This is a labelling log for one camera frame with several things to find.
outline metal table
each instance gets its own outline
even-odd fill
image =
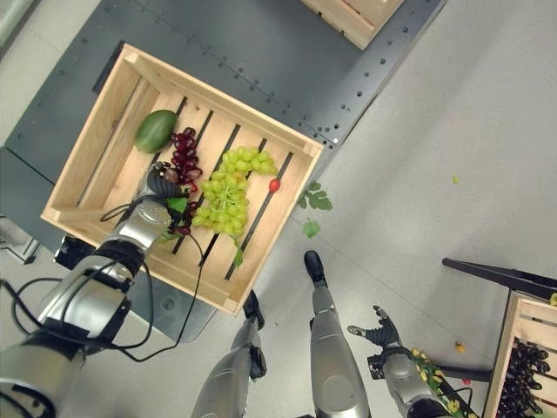
[[[317,175],[445,1],[405,0],[362,52],[299,0],[103,0],[0,150],[0,211],[57,249],[63,234],[38,216],[122,40],[322,142]],[[189,306],[189,296],[157,287],[166,306]],[[199,319],[213,312],[196,305]],[[159,325],[171,338],[182,310],[157,309],[157,317],[175,315]]]

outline wooden crate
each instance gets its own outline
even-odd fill
[[[404,0],[302,0],[361,50]]]
[[[133,146],[135,132],[150,112],[178,112],[176,131],[191,126],[198,132],[199,166],[207,179],[223,151],[263,146],[280,170],[281,187],[269,193],[270,176],[252,175],[246,190],[250,201],[244,262],[234,268],[236,248],[230,237],[192,228],[205,252],[198,297],[230,314],[244,304],[272,245],[315,166],[322,145],[268,118],[194,77],[126,44],[56,183],[42,217],[67,233],[98,246],[114,222],[100,216],[129,203],[153,160]],[[170,161],[172,149],[159,160]],[[198,249],[185,239],[156,246],[147,263],[161,280],[193,293],[200,261]]]
[[[532,300],[516,292],[511,294],[508,304],[483,417],[495,418],[496,416],[515,337],[553,350],[547,350],[549,357],[545,360],[551,368],[547,373],[549,377],[534,374],[534,379],[543,386],[543,389],[533,390],[531,393],[539,398],[536,403],[543,408],[544,417],[557,418],[557,408],[553,406],[557,405],[557,307]]]

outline robot leg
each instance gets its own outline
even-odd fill
[[[339,324],[323,265],[314,251],[304,257],[312,278],[312,391],[318,418],[369,418],[366,391]]]

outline green leaf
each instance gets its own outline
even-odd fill
[[[321,209],[322,211],[330,211],[332,209],[332,203],[329,198],[326,197],[325,192],[314,193],[310,198],[310,206],[312,209]]]
[[[307,186],[307,190],[311,190],[312,192],[315,192],[320,188],[321,188],[321,184],[318,183],[317,181],[313,181],[312,183],[310,183],[309,186]]]
[[[244,252],[241,248],[238,248],[236,251],[236,257],[234,257],[234,266],[240,267],[241,264],[244,262]]]
[[[302,225],[302,232],[307,238],[313,238],[319,231],[321,231],[321,227],[317,220],[310,220],[308,218],[307,222]]]
[[[168,198],[166,200],[166,204],[168,205],[169,208],[180,212],[180,213],[184,213],[185,211],[185,207],[188,205],[188,199],[187,198]]]
[[[298,200],[298,205],[300,205],[300,207],[302,209],[306,209],[307,208],[307,201],[305,200],[305,196],[302,195],[299,200]]]

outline white floor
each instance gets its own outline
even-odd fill
[[[2,141],[96,3],[51,0],[37,8],[0,63]],[[270,373],[252,386],[250,416],[312,411],[311,283],[301,260],[310,248],[325,262],[343,326],[374,326],[378,304],[407,346],[448,363],[491,365],[505,289],[440,260],[557,276],[556,20],[553,0],[448,2],[320,179],[334,209],[297,209],[265,264],[256,291]],[[23,64],[29,55],[34,65]],[[307,217],[322,226],[317,238],[302,235]],[[25,267],[0,257],[2,276],[15,284],[64,273],[45,251]],[[32,289],[30,304],[43,291]],[[4,348],[21,337],[1,298]],[[141,365],[115,353],[91,357],[64,416],[188,416],[240,322],[218,314],[192,344]],[[124,338],[143,331],[130,318]],[[368,378],[366,357],[375,350],[348,340],[373,416],[397,416],[385,384]],[[464,354],[454,350],[456,340]],[[156,335],[145,352],[168,342]],[[481,412],[487,388],[473,387]]]

